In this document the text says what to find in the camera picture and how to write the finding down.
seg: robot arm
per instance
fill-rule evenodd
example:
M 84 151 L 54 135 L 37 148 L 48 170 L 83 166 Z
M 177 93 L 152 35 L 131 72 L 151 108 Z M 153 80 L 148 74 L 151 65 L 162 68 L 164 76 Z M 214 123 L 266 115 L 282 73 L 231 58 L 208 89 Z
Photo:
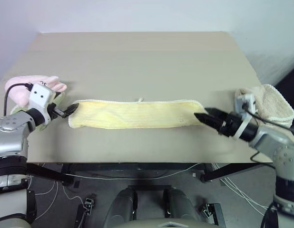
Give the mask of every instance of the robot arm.
M 219 134 L 234 136 L 241 129 L 242 118 L 236 113 L 228 114 L 215 108 L 206 108 L 206 111 L 208 114 L 196 113 L 195 116 Z M 277 224 L 279 227 L 294 227 L 294 142 L 274 128 L 252 123 L 243 128 L 239 138 L 273 160 L 276 170 L 273 203 L 277 208 Z
M 0 118 L 0 228 L 30 228 L 36 218 L 35 193 L 28 190 L 28 135 L 37 126 L 48 125 L 58 115 L 73 113 L 78 104 L 66 111 L 56 108 L 57 94 L 35 84 L 29 98 L 29 110 Z

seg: beige table surface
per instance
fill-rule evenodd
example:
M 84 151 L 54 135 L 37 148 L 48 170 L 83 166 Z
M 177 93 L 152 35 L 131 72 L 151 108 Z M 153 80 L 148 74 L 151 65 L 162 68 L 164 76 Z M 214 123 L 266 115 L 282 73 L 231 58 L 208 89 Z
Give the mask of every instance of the beige table surface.
M 77 99 L 171 101 L 234 109 L 234 92 L 260 85 L 224 32 L 40 34 L 0 82 L 14 76 L 59 76 L 61 107 Z M 14 103 L 9 100 L 9 109 Z M 250 162 L 255 151 L 207 126 L 169 129 L 71 129 L 56 119 L 29 136 L 29 162 Z M 260 161 L 269 162 L 265 156 Z

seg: white towel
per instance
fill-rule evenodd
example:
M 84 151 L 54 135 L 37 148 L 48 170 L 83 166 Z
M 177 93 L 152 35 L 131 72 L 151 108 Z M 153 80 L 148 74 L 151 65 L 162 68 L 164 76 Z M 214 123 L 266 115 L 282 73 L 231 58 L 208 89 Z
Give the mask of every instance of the white towel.
M 294 119 L 294 110 L 272 85 L 260 85 L 252 88 L 237 89 L 235 96 L 253 93 L 258 114 L 277 124 L 290 127 Z

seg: gray floor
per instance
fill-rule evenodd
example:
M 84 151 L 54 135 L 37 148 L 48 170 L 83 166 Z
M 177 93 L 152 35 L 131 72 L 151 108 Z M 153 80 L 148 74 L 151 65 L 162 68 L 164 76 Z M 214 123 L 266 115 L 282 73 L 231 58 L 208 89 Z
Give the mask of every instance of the gray floor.
M 59 169 L 56 164 L 47 164 L 46 167 Z M 102 175 L 130 176 L 130 177 L 153 177 L 161 175 L 163 171 L 103 171 Z M 96 205 L 93 215 L 87 220 L 87 228 L 100 228 L 105 219 L 106 213 L 115 196 L 128 185 L 139 184 L 160 184 L 171 185 L 182 190 L 192 201 L 194 206 L 199 207 L 203 202 L 220 203 L 227 228 L 251 228 L 260 227 L 262 216 L 258 214 L 243 198 L 233 193 L 228 187 L 222 185 L 219 180 L 203 184 L 199 180 L 199 173 L 196 178 L 191 171 L 186 171 L 175 176 L 159 180 L 87 180 L 80 182 L 78 189 L 68 187 L 66 190 L 70 197 L 79 195 L 85 199 L 87 195 L 96 194 Z M 231 176 L 238 187 L 246 192 L 251 198 L 262 205 L 268 206 L 272 201 L 274 191 L 274 171 L 262 167 L 245 173 Z M 36 193 L 46 192 L 53 185 L 53 181 L 33 178 L 31 189 Z M 53 200 L 56 186 L 47 195 L 36 196 L 38 215 L 43 213 Z M 139 191 L 138 192 L 138 219 L 162 218 L 161 191 Z M 34 221 L 33 228 L 71 228 L 74 227 L 75 215 L 79 200 L 68 200 L 63 193 L 62 185 L 59 184 L 59 194 L 51 209 L 40 219 Z

